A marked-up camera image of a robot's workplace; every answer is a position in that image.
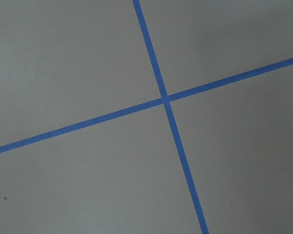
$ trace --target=gray surface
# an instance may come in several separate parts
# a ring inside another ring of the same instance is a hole
[[[130,0],[0,1],[0,146],[158,97]]]
[[[293,66],[172,108],[210,233],[293,233]]]
[[[168,94],[293,57],[293,0],[142,0]]]
[[[0,233],[198,230],[162,106],[0,155]]]
[[[293,57],[293,1],[141,5],[169,94]],[[0,1],[0,146],[158,97],[130,0]],[[293,66],[172,107],[210,233],[293,233]],[[201,233],[163,107],[0,154],[0,233]]]

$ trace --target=tape strip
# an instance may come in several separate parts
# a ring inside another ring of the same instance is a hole
[[[290,65],[293,65],[293,58],[290,58],[290,59],[287,59],[287,60],[284,60],[281,62],[276,62],[276,63],[270,64],[268,66],[260,67],[260,68],[257,68],[257,69],[254,69],[254,70],[251,70],[248,72],[244,72],[244,73],[232,76],[232,77],[220,79],[218,81],[214,81],[214,82],[211,82],[208,84],[197,86],[195,88],[188,89],[188,90],[176,93],[176,94],[169,95],[169,101],[175,101],[175,100],[178,100],[181,98],[185,98],[185,97],[188,97],[188,96],[191,96],[194,94],[198,94],[198,93],[210,90],[210,89],[215,89],[220,86],[224,86],[224,85],[231,84],[231,83],[234,83],[234,82],[237,82],[240,80],[244,80],[247,78],[258,76],[260,74],[271,72],[271,71],[274,71],[274,70],[277,70],[277,69],[280,69],[283,67],[287,67]]]
[[[147,24],[144,19],[139,0],[133,0],[132,2],[134,5],[136,14],[137,14],[137,18],[139,21],[139,25],[140,25],[144,40],[145,40],[147,52],[148,52],[148,55],[149,55],[149,58],[150,58],[150,61],[152,64],[152,68],[153,68],[155,77],[156,77],[157,85],[158,85],[158,88],[159,88],[161,96],[162,96],[166,115],[167,115],[167,118],[169,121],[169,125],[171,128],[171,132],[172,132],[176,147],[177,147],[177,151],[179,154],[181,165],[184,170],[184,174],[185,174],[187,184],[188,184],[188,187],[190,190],[190,194],[191,194],[192,201],[193,201],[193,204],[195,207],[195,211],[196,211],[196,214],[197,214],[200,226],[201,226],[201,230],[202,230],[203,234],[208,234],[209,231],[208,231],[208,228],[206,225],[206,221],[205,221],[204,214],[202,211],[201,203],[200,203],[197,191],[195,189],[195,185],[194,185],[193,178],[192,178],[191,171],[190,171],[190,167],[189,167],[189,164],[187,161],[186,153],[185,153],[184,147],[182,145],[182,141],[181,141],[181,138],[179,135],[179,131],[177,128],[175,117],[174,117],[174,114],[173,114],[173,111],[172,111],[172,108],[171,108],[171,105],[170,105],[170,102],[168,99],[168,95],[167,95],[165,84],[164,84],[164,81],[162,78],[160,67],[158,65],[156,55],[155,55],[155,52],[153,49],[152,41],[151,41],[150,35],[148,33]]]
[[[92,126],[92,125],[95,125],[98,123],[102,123],[102,122],[114,119],[114,118],[126,116],[126,115],[129,115],[129,114],[132,114],[132,113],[135,113],[138,111],[142,111],[142,110],[154,107],[154,106],[158,106],[161,104],[163,104],[163,102],[162,102],[162,99],[159,98],[159,99],[148,101],[148,102],[145,102],[145,103],[142,103],[139,105],[128,107],[128,108],[125,108],[125,109],[122,109],[122,110],[119,110],[116,112],[112,112],[110,114],[106,114],[103,116],[92,118],[92,119],[89,119],[89,120],[86,120],[86,121],[83,121],[80,123],[75,123],[75,124],[72,124],[72,125],[69,125],[69,126],[66,126],[63,128],[59,128],[59,129],[47,132],[47,133],[43,133],[43,134],[33,136],[33,137],[30,137],[30,138],[27,138],[24,140],[13,142],[11,144],[0,146],[0,153],[6,152],[9,150],[13,150],[13,149],[25,146],[25,145],[33,144],[38,141],[42,141],[42,140],[46,140],[46,139],[49,139],[52,137],[56,137],[56,136],[59,136],[59,135],[65,134],[65,133],[73,132],[73,131],[76,131],[76,130],[79,130],[82,128],[86,128],[86,127],[89,127],[89,126]]]

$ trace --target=blue painter's tape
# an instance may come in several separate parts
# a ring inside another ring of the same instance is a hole
[[[102,122],[105,122],[105,121],[108,121],[108,120],[111,120],[114,118],[126,116],[126,115],[129,115],[129,114],[141,111],[141,110],[145,110],[145,109],[148,109],[148,108],[151,108],[154,106],[158,106],[161,104],[163,104],[163,102],[162,102],[162,99],[159,98],[159,99],[148,101],[148,102],[145,102],[145,103],[142,103],[139,105],[128,107],[128,108],[125,108],[125,109],[122,109],[122,110],[119,110],[116,112],[112,112],[110,114],[106,114],[103,116],[92,118],[92,119],[89,119],[89,120],[86,120],[86,121],[83,121],[80,123],[75,123],[75,124],[72,124],[72,125],[69,125],[69,126],[66,126],[63,128],[59,128],[59,129],[47,132],[47,133],[43,133],[43,134],[33,136],[33,137],[30,137],[30,138],[27,138],[24,140],[13,142],[11,144],[0,146],[0,153],[6,152],[9,150],[13,150],[13,149],[25,146],[25,145],[33,144],[38,141],[42,141],[42,140],[46,140],[46,139],[49,139],[52,137],[56,137],[56,136],[59,136],[59,135],[65,134],[65,133],[73,132],[78,129],[86,128],[86,127],[89,127],[89,126],[92,126],[92,125],[95,125],[98,123],[102,123]]]
[[[188,97],[188,96],[191,96],[191,95],[194,95],[194,94],[198,94],[198,93],[210,90],[210,89],[214,89],[214,88],[218,88],[220,86],[224,86],[226,84],[230,84],[230,83],[234,83],[234,82],[237,82],[237,81],[240,81],[240,80],[244,80],[244,79],[247,79],[247,78],[258,76],[260,74],[271,72],[271,71],[274,71],[274,70],[277,70],[277,69],[280,69],[280,68],[283,68],[283,67],[287,67],[287,66],[290,66],[290,65],[293,65],[293,58],[290,58],[290,59],[287,59],[287,60],[284,60],[284,61],[281,61],[281,62],[273,63],[273,64],[270,64],[268,66],[260,67],[260,68],[257,68],[257,69],[254,69],[254,70],[251,70],[251,71],[248,71],[248,72],[244,72],[244,73],[232,76],[232,77],[220,79],[218,81],[214,81],[214,82],[204,84],[204,85],[192,88],[192,89],[181,91],[181,92],[176,93],[176,94],[169,95],[169,101],[175,101],[175,100],[178,100],[178,99],[181,99],[181,98],[185,98],[185,97]]]
[[[181,138],[180,138],[180,134],[178,132],[175,117],[173,115],[173,111],[172,111],[172,108],[171,108],[171,105],[170,105],[170,102],[169,102],[169,99],[168,99],[168,95],[167,95],[165,84],[164,84],[164,81],[163,81],[163,78],[162,78],[160,67],[158,65],[158,62],[157,62],[157,59],[156,59],[156,56],[155,56],[155,52],[154,52],[154,49],[153,49],[152,41],[151,41],[148,29],[147,29],[147,24],[146,24],[146,21],[144,19],[143,12],[142,12],[139,0],[133,0],[132,2],[133,2],[133,5],[134,5],[136,14],[137,14],[137,18],[138,18],[138,21],[139,21],[139,25],[140,25],[144,40],[145,40],[147,52],[148,52],[148,55],[149,55],[149,58],[150,58],[150,61],[151,61],[151,64],[152,64],[152,68],[153,68],[155,77],[156,77],[157,85],[158,85],[158,88],[159,88],[161,96],[162,96],[162,100],[163,100],[163,104],[164,104],[164,107],[165,107],[166,115],[167,115],[167,118],[168,118],[168,121],[169,121],[169,125],[170,125],[170,128],[171,128],[171,132],[172,132],[176,147],[177,147],[177,151],[178,151],[178,154],[179,154],[181,165],[182,165],[182,168],[184,170],[184,174],[185,174],[185,177],[186,177],[186,180],[187,180],[187,183],[188,183],[188,187],[189,187],[190,194],[191,194],[191,197],[192,197],[192,201],[193,201],[193,204],[194,204],[194,207],[195,207],[195,211],[196,211],[196,214],[197,214],[200,226],[201,226],[201,230],[202,230],[203,234],[209,234],[209,231],[208,231],[208,228],[207,228],[207,225],[206,225],[206,221],[205,221],[205,218],[204,218],[204,214],[203,214],[203,211],[202,211],[201,203],[200,203],[197,191],[195,189],[194,181],[193,181],[191,171],[190,171],[190,167],[189,167],[189,164],[188,164],[188,161],[187,161],[186,153],[185,153],[184,147],[182,145],[182,141],[181,141]]]

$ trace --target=blue tape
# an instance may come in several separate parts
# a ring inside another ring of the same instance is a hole
[[[260,74],[263,74],[263,73],[267,73],[267,72],[270,72],[270,71],[273,71],[273,70],[277,70],[277,69],[280,69],[280,68],[283,68],[283,67],[287,67],[287,66],[290,66],[290,65],[293,65],[293,58],[290,58],[290,59],[287,59],[287,60],[284,60],[284,61],[281,61],[281,62],[273,63],[273,64],[270,64],[268,66],[257,68],[257,69],[254,69],[254,70],[251,70],[251,71],[248,71],[248,72],[244,72],[244,73],[232,76],[232,77],[224,78],[224,79],[214,81],[214,82],[211,82],[211,83],[208,83],[208,84],[197,86],[197,87],[194,87],[192,89],[181,91],[181,92],[176,93],[176,94],[169,95],[168,100],[169,101],[175,101],[175,100],[178,100],[178,99],[181,99],[181,98],[186,98],[186,97],[194,95],[194,94],[198,94],[198,93],[201,93],[201,92],[204,92],[204,91],[207,91],[207,90],[215,89],[215,88],[218,88],[218,87],[230,84],[230,83],[234,83],[234,82],[237,82],[237,81],[240,81],[240,80],[251,78],[251,77],[254,77],[254,76],[257,76],[257,75],[260,75]],[[78,130],[78,129],[81,129],[81,128],[85,128],[85,127],[88,127],[88,126],[91,126],[91,125],[95,125],[97,123],[105,122],[105,121],[108,121],[108,120],[111,120],[111,119],[114,119],[114,118],[125,116],[125,115],[128,115],[128,114],[131,114],[131,113],[134,113],[134,112],[137,112],[137,111],[141,111],[141,110],[144,110],[144,109],[147,109],[147,108],[151,108],[151,107],[154,107],[154,106],[157,106],[157,105],[161,105],[161,104],[163,104],[162,98],[152,100],[152,101],[145,102],[145,103],[142,103],[142,104],[139,104],[139,105],[136,105],[136,106],[132,106],[132,107],[129,107],[129,108],[126,108],[126,109],[123,109],[123,110],[119,110],[119,111],[116,111],[116,112],[113,112],[113,113],[110,113],[110,114],[107,114],[107,115],[104,115],[104,116],[89,119],[89,120],[86,120],[86,121],[83,121],[83,122],[80,122],[80,123],[76,123],[76,124],[73,124],[73,125],[69,125],[69,126],[66,126],[66,127],[51,131],[51,132],[47,132],[47,133],[44,133],[44,134],[33,136],[33,137],[30,137],[30,138],[27,138],[27,139],[24,139],[24,140],[13,142],[11,144],[3,145],[3,146],[0,146],[0,153],[3,153],[5,151],[9,151],[9,150],[13,150],[13,149],[25,146],[25,145],[29,145],[29,144],[32,144],[32,143],[35,143],[35,142],[38,142],[38,141],[42,141],[42,140],[45,140],[45,139],[56,137],[56,136],[59,136],[59,135],[65,134],[65,133],[69,133],[69,132],[72,132],[72,131],[75,131],[75,130]]]
[[[248,71],[248,72],[244,72],[244,73],[232,76],[232,77],[220,79],[218,81],[214,81],[214,82],[211,82],[211,83],[208,83],[208,84],[197,86],[195,88],[188,89],[188,90],[185,90],[185,91],[181,91],[181,92],[176,93],[176,94],[172,94],[172,95],[169,96],[169,101],[175,101],[175,100],[178,100],[178,99],[181,99],[181,98],[185,98],[185,97],[188,97],[188,96],[191,96],[191,95],[194,95],[194,94],[198,94],[198,93],[210,90],[210,89],[218,88],[220,86],[224,86],[224,85],[234,83],[234,82],[237,82],[237,81],[240,81],[240,80],[244,80],[244,79],[247,79],[247,78],[258,76],[260,74],[271,72],[271,71],[274,71],[274,70],[277,70],[277,69],[280,69],[280,68],[283,68],[283,67],[287,67],[287,66],[290,66],[290,65],[293,65],[293,58],[290,58],[290,59],[287,59],[287,60],[284,60],[284,61],[281,61],[281,62],[276,62],[276,63],[270,64],[268,66],[260,67],[260,68],[257,68],[257,69],[254,69],[254,70],[251,70],[251,71]]]
[[[148,102],[145,102],[145,103],[142,103],[139,105],[128,107],[128,108],[125,108],[125,109],[122,109],[122,110],[119,110],[116,112],[112,112],[110,114],[106,114],[103,116],[92,118],[92,119],[89,119],[89,120],[86,120],[86,121],[83,121],[80,123],[75,123],[75,124],[72,124],[72,125],[69,125],[69,126],[66,126],[63,128],[59,128],[59,129],[47,132],[47,133],[43,133],[43,134],[33,136],[33,137],[30,137],[30,138],[27,138],[24,140],[13,142],[11,144],[0,146],[0,153],[6,152],[9,150],[13,150],[13,149],[25,146],[25,145],[33,144],[38,141],[42,141],[42,140],[46,140],[46,139],[49,139],[52,137],[56,137],[56,136],[59,136],[59,135],[65,134],[65,133],[73,132],[73,131],[76,131],[76,130],[79,130],[82,128],[86,128],[86,127],[89,127],[89,126],[92,126],[92,125],[95,125],[98,123],[102,123],[102,122],[105,122],[105,121],[108,121],[111,119],[115,119],[115,118],[118,118],[121,116],[126,116],[126,115],[129,115],[129,114],[141,111],[141,110],[145,110],[145,109],[148,109],[148,108],[151,108],[154,106],[158,106],[161,104],[163,104],[163,102],[162,102],[162,99],[159,98],[159,99],[148,101]]]
[[[136,14],[137,14],[137,18],[139,21],[139,25],[140,25],[144,40],[145,40],[146,49],[147,49],[147,52],[148,52],[148,55],[149,55],[149,58],[150,58],[150,61],[152,64],[152,68],[153,68],[153,71],[155,74],[157,85],[158,85],[158,88],[160,90],[160,93],[161,93],[161,96],[163,99],[163,104],[165,107],[166,115],[167,115],[167,118],[169,121],[169,125],[171,128],[171,132],[172,132],[176,147],[177,147],[177,151],[179,154],[181,165],[184,170],[184,174],[185,174],[187,184],[188,184],[188,187],[190,190],[190,194],[191,194],[192,201],[193,201],[193,204],[195,207],[195,211],[196,211],[196,214],[197,214],[200,226],[201,226],[201,230],[202,230],[203,234],[208,234],[209,231],[208,231],[208,228],[206,225],[206,221],[205,221],[204,214],[202,211],[201,203],[200,203],[197,191],[195,189],[195,185],[194,185],[193,178],[192,178],[191,171],[190,171],[190,167],[189,167],[189,164],[187,161],[186,153],[185,153],[184,147],[182,145],[182,141],[181,141],[180,134],[179,134],[179,131],[177,128],[175,117],[172,112],[172,108],[171,108],[171,105],[170,105],[170,102],[168,99],[168,95],[167,95],[165,84],[164,84],[164,81],[162,78],[160,67],[158,65],[156,55],[155,55],[155,52],[153,49],[152,41],[151,41],[148,29],[147,29],[147,24],[144,19],[139,0],[133,0],[132,2],[134,5]]]

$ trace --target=blue line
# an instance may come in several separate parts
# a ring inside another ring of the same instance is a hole
[[[190,194],[191,194],[192,201],[193,201],[193,204],[194,204],[194,207],[195,207],[195,211],[196,211],[196,214],[197,214],[200,226],[201,226],[201,230],[202,230],[203,234],[209,234],[209,231],[208,231],[208,228],[207,228],[207,225],[206,225],[206,221],[205,221],[205,218],[204,218],[204,214],[203,214],[203,211],[202,211],[201,203],[200,203],[197,191],[195,189],[194,181],[193,181],[193,178],[192,178],[192,175],[191,175],[191,171],[190,171],[190,167],[189,167],[189,164],[188,164],[188,161],[187,161],[185,150],[184,150],[184,147],[182,145],[182,141],[181,141],[181,138],[180,138],[180,135],[179,135],[179,132],[178,132],[175,117],[173,115],[173,111],[172,111],[172,108],[171,108],[171,105],[170,105],[170,102],[169,102],[169,99],[168,99],[168,95],[167,95],[165,84],[164,84],[164,81],[163,81],[163,78],[162,78],[160,67],[158,65],[158,62],[157,62],[157,59],[156,59],[156,56],[155,56],[155,52],[154,52],[154,49],[153,49],[152,41],[151,41],[148,29],[147,29],[147,24],[146,24],[146,21],[144,19],[139,0],[133,0],[132,2],[133,2],[133,5],[134,5],[136,14],[137,14],[137,18],[138,18],[138,21],[139,21],[139,25],[140,25],[144,40],[145,40],[147,52],[148,52],[148,55],[150,57],[150,61],[151,61],[151,64],[152,64],[152,68],[153,68],[155,77],[156,77],[157,85],[158,85],[158,88],[159,88],[161,96],[162,96],[162,100],[163,100],[163,104],[164,104],[164,107],[165,107],[166,115],[167,115],[167,118],[168,118],[168,121],[169,121],[169,125],[170,125],[170,128],[171,128],[171,132],[172,132],[176,147],[177,147],[177,151],[178,151],[178,154],[179,154],[181,165],[182,165],[182,168],[184,170],[184,174],[185,174],[187,184],[188,184],[188,187],[189,187],[189,190],[190,190]]]
[[[59,135],[65,134],[65,133],[73,132],[73,131],[76,131],[76,130],[79,130],[82,128],[86,128],[86,127],[89,127],[89,126],[92,126],[92,125],[95,125],[98,123],[102,123],[102,122],[105,122],[105,121],[108,121],[111,119],[115,119],[115,118],[118,118],[121,116],[126,116],[126,115],[129,115],[129,114],[141,111],[141,110],[145,110],[145,109],[148,109],[148,108],[151,108],[154,106],[158,106],[161,104],[163,104],[163,102],[162,102],[162,99],[159,98],[159,99],[148,101],[148,102],[145,102],[145,103],[142,103],[139,105],[128,107],[128,108],[125,108],[125,109],[122,109],[122,110],[119,110],[116,112],[112,112],[110,114],[106,114],[103,116],[92,118],[92,119],[89,119],[89,120],[86,120],[86,121],[83,121],[80,123],[75,123],[75,124],[72,124],[72,125],[69,125],[69,126],[66,126],[63,128],[59,128],[59,129],[47,132],[47,133],[43,133],[43,134],[33,136],[33,137],[30,137],[30,138],[27,138],[24,140],[13,142],[11,144],[0,146],[0,153],[6,152],[9,150],[13,150],[13,149],[25,146],[25,145],[33,144],[38,141],[42,141],[42,140],[46,140],[46,139],[49,139],[52,137],[56,137],[56,136],[59,136]]]
[[[218,81],[214,81],[214,82],[211,82],[211,83],[208,83],[208,84],[197,86],[195,88],[188,89],[188,90],[185,90],[185,91],[181,91],[181,92],[176,93],[176,94],[169,95],[169,101],[175,101],[175,100],[178,100],[178,99],[181,99],[181,98],[185,98],[185,97],[188,97],[188,96],[191,96],[191,95],[194,95],[194,94],[198,94],[198,93],[210,90],[210,89],[214,89],[214,88],[218,88],[220,86],[224,86],[226,84],[230,84],[230,83],[234,83],[234,82],[237,82],[237,81],[240,81],[240,80],[244,80],[244,79],[247,79],[247,78],[258,76],[260,74],[271,72],[271,71],[274,71],[274,70],[277,70],[277,69],[280,69],[280,68],[283,68],[283,67],[287,67],[287,66],[290,66],[290,65],[293,65],[293,58],[290,58],[290,59],[287,59],[287,60],[284,60],[284,61],[281,61],[281,62],[276,62],[276,63],[270,64],[268,66],[260,67],[260,68],[257,68],[257,69],[254,69],[254,70],[251,70],[251,71],[248,71],[248,72],[244,72],[244,73],[232,76],[232,77],[220,79]]]

